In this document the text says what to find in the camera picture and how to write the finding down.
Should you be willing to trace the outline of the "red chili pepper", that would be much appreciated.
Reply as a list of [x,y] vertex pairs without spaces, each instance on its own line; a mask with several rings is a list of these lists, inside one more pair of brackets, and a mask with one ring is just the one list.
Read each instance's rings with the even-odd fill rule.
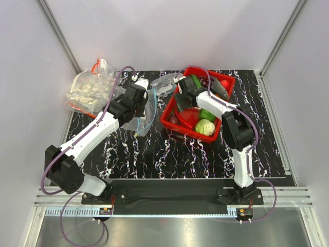
[[178,118],[180,126],[193,130],[199,121],[199,112],[197,108],[190,108],[180,112],[177,108],[174,109],[174,115]]

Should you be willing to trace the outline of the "clear blue zip bag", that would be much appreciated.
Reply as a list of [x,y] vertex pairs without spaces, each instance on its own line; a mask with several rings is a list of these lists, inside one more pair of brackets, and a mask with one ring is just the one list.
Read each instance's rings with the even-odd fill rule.
[[135,136],[144,137],[150,130],[157,111],[157,95],[155,89],[147,91],[148,100],[144,107],[142,117],[134,117],[130,122],[125,123],[121,128],[126,131],[133,131]]

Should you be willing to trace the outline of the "green bell pepper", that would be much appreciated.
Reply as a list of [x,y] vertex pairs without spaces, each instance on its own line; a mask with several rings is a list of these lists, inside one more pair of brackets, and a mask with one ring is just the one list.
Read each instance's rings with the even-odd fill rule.
[[198,117],[199,117],[200,120],[206,119],[206,120],[209,120],[211,122],[214,122],[216,120],[216,116],[213,115],[212,113],[210,113],[209,111],[205,110],[205,109],[200,110]]

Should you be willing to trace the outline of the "purple passion fruit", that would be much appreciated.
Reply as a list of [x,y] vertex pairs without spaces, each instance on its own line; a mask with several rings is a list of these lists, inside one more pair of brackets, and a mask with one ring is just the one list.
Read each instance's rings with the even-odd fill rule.
[[168,122],[174,125],[179,125],[179,120],[175,115],[170,116]]

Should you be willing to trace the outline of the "pale green cabbage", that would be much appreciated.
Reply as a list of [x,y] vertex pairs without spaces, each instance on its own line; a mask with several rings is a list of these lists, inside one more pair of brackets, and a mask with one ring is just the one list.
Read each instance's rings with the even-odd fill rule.
[[196,124],[195,131],[205,136],[211,136],[215,132],[215,124],[208,119],[202,119]]

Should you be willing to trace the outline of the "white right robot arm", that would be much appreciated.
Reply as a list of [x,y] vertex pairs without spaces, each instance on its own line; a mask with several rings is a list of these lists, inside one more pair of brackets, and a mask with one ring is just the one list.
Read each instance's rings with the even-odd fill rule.
[[233,197],[240,204],[247,203],[256,190],[252,172],[252,151],[258,141],[255,125],[237,105],[215,96],[205,87],[197,87],[191,76],[174,81],[178,88],[174,98],[180,110],[200,108],[222,122],[223,139],[233,154]]

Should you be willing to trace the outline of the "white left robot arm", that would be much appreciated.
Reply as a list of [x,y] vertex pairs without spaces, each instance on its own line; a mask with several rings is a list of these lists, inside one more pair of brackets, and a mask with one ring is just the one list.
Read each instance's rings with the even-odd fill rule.
[[141,117],[148,100],[149,82],[141,79],[129,85],[124,94],[112,100],[109,108],[78,135],[60,147],[49,146],[45,151],[44,179],[49,179],[68,195],[84,192],[104,204],[111,198],[109,183],[86,174],[80,166],[85,158],[110,134],[116,132],[134,117]]

